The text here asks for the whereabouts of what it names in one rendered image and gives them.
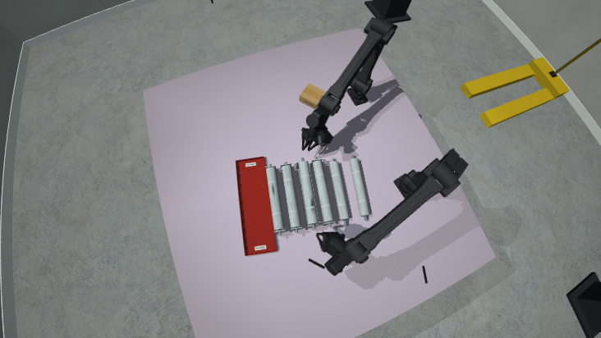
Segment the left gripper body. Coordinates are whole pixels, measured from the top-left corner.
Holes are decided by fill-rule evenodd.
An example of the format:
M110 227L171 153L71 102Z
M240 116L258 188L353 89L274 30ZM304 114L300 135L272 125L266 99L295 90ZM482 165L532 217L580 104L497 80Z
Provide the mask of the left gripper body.
M330 235L330 236L327 236L327 235ZM328 250L328 245L330 244L332 247L337 249L337 253L338 253L340 246L346 242L344 239L345 239L345 235L339 234L337 232L324 234L324 237L323 237L324 242L323 242L322 251L324 253L326 253ZM342 241L342 240L344 240L344 241Z

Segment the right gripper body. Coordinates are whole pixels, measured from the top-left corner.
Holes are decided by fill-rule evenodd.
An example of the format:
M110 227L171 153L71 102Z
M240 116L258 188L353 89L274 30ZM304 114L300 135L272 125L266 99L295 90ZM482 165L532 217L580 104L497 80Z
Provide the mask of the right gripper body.
M301 129L302 134L304 135L304 137L306 137L309 141L319 142L318 137L314 137L314 136L310 135L309 129L307 129L307 128L302 128Z

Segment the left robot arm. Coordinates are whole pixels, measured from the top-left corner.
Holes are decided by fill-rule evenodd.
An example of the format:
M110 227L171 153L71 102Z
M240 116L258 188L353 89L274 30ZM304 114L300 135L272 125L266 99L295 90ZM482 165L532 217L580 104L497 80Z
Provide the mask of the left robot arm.
M453 148L440 161L438 158L434 159L421 173L412 170L395 179L393 182L404 200L369 229L343 243L338 253L337 249L329 244L327 253L332 257L324 266L336 276L353 261L359 264L366 262L378 243L426 201L438 193L447 197L457 188L461 183L458 179L468 165ZM451 171L452 168L456 174Z

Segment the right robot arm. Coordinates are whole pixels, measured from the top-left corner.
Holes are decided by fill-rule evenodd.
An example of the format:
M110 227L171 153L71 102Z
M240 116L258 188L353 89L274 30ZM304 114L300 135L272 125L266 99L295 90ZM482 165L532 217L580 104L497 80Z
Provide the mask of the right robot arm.
M388 44L396 29L397 25L392 22L387 22L382 17L372 17L364 29L367 34L365 41L338 80L319 100L316 110L306 117L306 124L310 127L309 133L311 136L318 137L320 146L330 144L333 139L325 124L329 115L334 116L339 111L346 90L356 106L368 102L365 95L373 83L370 79L372 70L384 44ZM351 88L348 89L349 85ZM336 99L332 96L336 96Z

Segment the brown cardboard box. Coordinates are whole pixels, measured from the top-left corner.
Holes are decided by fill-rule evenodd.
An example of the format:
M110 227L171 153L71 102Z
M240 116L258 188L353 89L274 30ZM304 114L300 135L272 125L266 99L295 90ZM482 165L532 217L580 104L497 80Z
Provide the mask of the brown cardboard box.
M300 94L300 102L316 110L319 100L326 92L308 84Z

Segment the red scrap tray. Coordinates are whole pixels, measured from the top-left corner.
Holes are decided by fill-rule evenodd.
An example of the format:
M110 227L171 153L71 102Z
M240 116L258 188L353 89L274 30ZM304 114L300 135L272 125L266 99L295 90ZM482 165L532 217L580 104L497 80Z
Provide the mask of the red scrap tray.
M245 256L277 252L264 157L236 160Z

